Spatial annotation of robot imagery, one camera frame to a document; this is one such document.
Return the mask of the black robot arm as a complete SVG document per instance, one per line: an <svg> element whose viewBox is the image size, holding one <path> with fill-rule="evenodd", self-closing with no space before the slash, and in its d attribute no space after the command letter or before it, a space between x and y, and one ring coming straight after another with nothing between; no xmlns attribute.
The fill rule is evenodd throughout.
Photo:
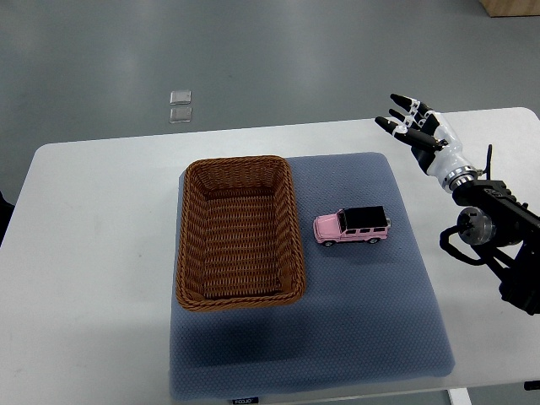
<svg viewBox="0 0 540 405"><path fill-rule="evenodd" d="M451 176L452 198L463 210L440 233L440 247L461 262L488 266L500 280L501 299L533 316L539 313L539 217L490 178L491 156L488 147L484 170Z"/></svg>

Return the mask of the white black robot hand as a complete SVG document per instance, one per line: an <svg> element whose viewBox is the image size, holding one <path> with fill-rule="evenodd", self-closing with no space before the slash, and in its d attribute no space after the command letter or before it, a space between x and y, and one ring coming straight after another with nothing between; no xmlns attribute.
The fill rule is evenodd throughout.
<svg viewBox="0 0 540 405"><path fill-rule="evenodd" d="M462 142L445 117L423 101L391 94L402 111L389 110L389 118L375 123L396 140L411 147L420 169L433 176L447 192L478 179L479 171L462 153Z"/></svg>

